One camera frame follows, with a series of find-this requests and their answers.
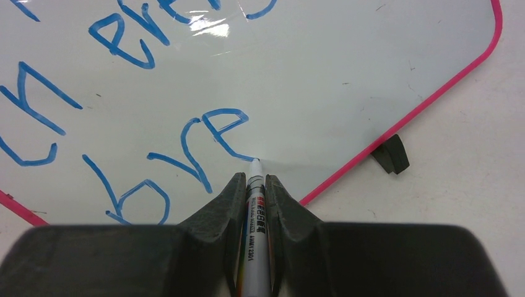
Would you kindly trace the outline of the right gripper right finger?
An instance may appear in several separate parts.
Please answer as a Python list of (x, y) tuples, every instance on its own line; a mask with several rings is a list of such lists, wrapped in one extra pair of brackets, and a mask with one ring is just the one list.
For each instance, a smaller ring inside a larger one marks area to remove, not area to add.
[(272, 294), (506, 296), (480, 241), (454, 225), (324, 222), (266, 176)]

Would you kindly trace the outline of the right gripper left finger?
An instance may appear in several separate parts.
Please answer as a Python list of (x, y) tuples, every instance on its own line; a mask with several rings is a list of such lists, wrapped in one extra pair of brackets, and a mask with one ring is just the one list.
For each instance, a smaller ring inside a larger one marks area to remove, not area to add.
[(2, 296), (234, 296), (246, 176), (177, 225), (26, 231), (1, 264)]

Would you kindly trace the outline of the white marker pen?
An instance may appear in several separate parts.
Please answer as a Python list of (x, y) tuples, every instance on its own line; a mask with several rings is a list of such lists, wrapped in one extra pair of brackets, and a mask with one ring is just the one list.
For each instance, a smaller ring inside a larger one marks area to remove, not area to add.
[(246, 184), (246, 218), (243, 224), (237, 296), (270, 296), (269, 229), (262, 164), (252, 160)]

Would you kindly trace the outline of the pink-framed whiteboard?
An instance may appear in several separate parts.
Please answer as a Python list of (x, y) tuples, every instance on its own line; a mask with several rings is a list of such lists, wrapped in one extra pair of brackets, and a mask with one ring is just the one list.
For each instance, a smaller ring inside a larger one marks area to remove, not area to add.
[(498, 1), (2, 1), (1, 189), (184, 220), (258, 158), (317, 196), (494, 49)]

